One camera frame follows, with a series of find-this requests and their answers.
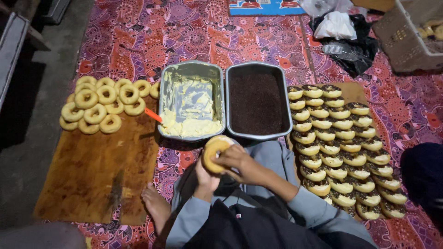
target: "bare foot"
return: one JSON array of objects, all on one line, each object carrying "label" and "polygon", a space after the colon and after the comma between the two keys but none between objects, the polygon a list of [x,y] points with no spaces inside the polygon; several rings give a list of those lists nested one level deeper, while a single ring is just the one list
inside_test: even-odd
[{"label": "bare foot", "polygon": [[147,187],[142,191],[141,197],[145,203],[146,209],[154,219],[155,230],[160,235],[166,221],[171,216],[171,206],[161,196],[152,183],[148,183]]}]

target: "plastic basket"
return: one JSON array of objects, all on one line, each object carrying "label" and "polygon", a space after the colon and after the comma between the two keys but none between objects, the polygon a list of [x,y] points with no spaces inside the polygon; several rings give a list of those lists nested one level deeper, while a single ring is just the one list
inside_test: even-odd
[{"label": "plastic basket", "polygon": [[434,42],[432,49],[437,53],[430,52],[414,25],[442,17],[442,0],[415,0],[406,9],[396,0],[394,8],[374,24],[373,30],[394,71],[411,72],[443,67],[443,42]]}]

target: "aluminum baking pan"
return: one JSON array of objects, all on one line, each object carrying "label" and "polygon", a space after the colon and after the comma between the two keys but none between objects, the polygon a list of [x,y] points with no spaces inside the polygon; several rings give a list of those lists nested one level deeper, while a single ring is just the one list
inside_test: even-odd
[{"label": "aluminum baking pan", "polygon": [[223,71],[219,66],[214,64],[191,60],[165,67],[162,71],[162,79],[160,83],[159,115],[161,115],[164,112],[165,107],[168,108],[169,110],[173,109],[172,107],[174,105],[174,96],[171,91],[171,89],[173,89],[172,83],[175,80],[181,80],[183,76],[199,77],[210,81],[210,83],[212,84],[212,92],[208,92],[208,94],[212,97],[212,100],[214,102],[213,103],[214,117],[216,117],[221,122],[221,129],[216,133],[206,134],[203,136],[181,137],[181,136],[172,136],[164,134],[164,132],[161,129],[161,125],[159,124],[158,129],[160,134],[167,138],[186,141],[186,142],[196,142],[206,138],[210,138],[215,135],[222,134],[226,129],[225,89],[223,86]]},{"label": "aluminum baking pan", "polygon": [[[253,134],[245,134],[245,133],[238,133],[232,130],[231,127],[231,115],[230,115],[230,107],[229,107],[229,73],[232,70],[238,70],[242,67],[252,67],[252,70],[256,70],[257,72],[263,72],[263,71],[269,71],[270,73],[276,73],[276,71],[278,72],[278,74],[281,73],[281,77],[278,84],[279,84],[279,92],[280,92],[280,97],[282,98],[282,103],[283,106],[282,108],[285,110],[283,112],[283,122],[284,124],[286,124],[284,126],[284,131],[280,132],[280,133],[275,133],[275,134],[269,134],[269,135],[253,135]],[[226,123],[227,123],[227,128],[228,131],[235,135],[235,136],[239,136],[239,137],[244,137],[244,138],[248,138],[248,139],[252,139],[252,140],[259,140],[259,141],[265,141],[265,140],[272,140],[281,136],[285,136],[287,134],[289,134],[292,130],[292,119],[291,119],[291,110],[289,109],[289,99],[288,99],[288,93],[286,91],[286,78],[284,75],[284,70],[279,67],[279,66],[275,66],[275,65],[271,65],[268,63],[264,63],[264,62],[258,62],[258,61],[250,61],[250,62],[244,62],[244,63],[240,63],[237,65],[232,65],[230,67],[228,67],[226,69],[226,75],[225,75],[225,79],[226,79]]]}]

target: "wooden board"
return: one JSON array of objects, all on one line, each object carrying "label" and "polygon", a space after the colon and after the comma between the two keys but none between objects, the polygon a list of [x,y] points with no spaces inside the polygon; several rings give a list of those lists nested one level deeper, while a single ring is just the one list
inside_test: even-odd
[{"label": "wooden board", "polygon": [[[157,110],[157,100],[144,98]],[[122,203],[123,225],[142,225],[146,210],[140,193],[152,181],[159,135],[155,120],[125,113],[120,130],[105,135],[63,131],[34,215],[42,219],[110,223]]]},{"label": "wooden board", "polygon": [[[337,82],[337,83],[330,83],[334,86],[338,86],[342,89],[342,97],[345,99],[345,104],[350,102],[360,102],[367,106],[369,106],[368,101],[366,100],[365,91],[363,90],[362,86],[356,82]],[[325,84],[315,84],[315,86],[323,86]],[[375,125],[375,121],[372,121],[372,126],[375,128],[377,136],[377,126]],[[295,179],[297,180],[298,184],[300,183],[300,179],[302,179],[299,165],[301,163],[298,160],[298,151],[294,148],[293,144],[295,143],[295,140],[291,137],[291,133],[286,135],[286,143],[288,144],[289,150],[293,151],[295,153],[295,161],[294,161],[294,168],[295,168]],[[360,221],[361,218],[356,213],[355,219]]]}]

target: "red patterned fabric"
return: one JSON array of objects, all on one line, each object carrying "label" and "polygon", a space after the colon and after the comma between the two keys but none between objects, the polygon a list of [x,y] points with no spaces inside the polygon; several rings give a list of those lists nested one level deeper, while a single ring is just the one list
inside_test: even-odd
[{"label": "red patterned fabric", "polygon": [[[222,0],[96,0],[78,61],[77,77],[156,82],[170,64],[196,59],[223,69],[249,60],[285,69],[289,85],[359,82],[381,138],[399,166],[405,148],[443,140],[443,76],[394,75],[379,53],[373,67],[352,79],[320,51],[308,16],[228,17]],[[154,183],[168,201],[173,184],[196,161],[201,148],[163,140]],[[420,207],[406,203],[403,219],[364,222],[380,248],[443,248],[443,240]],[[93,248],[151,248],[152,220],[143,226],[75,223]]]}]

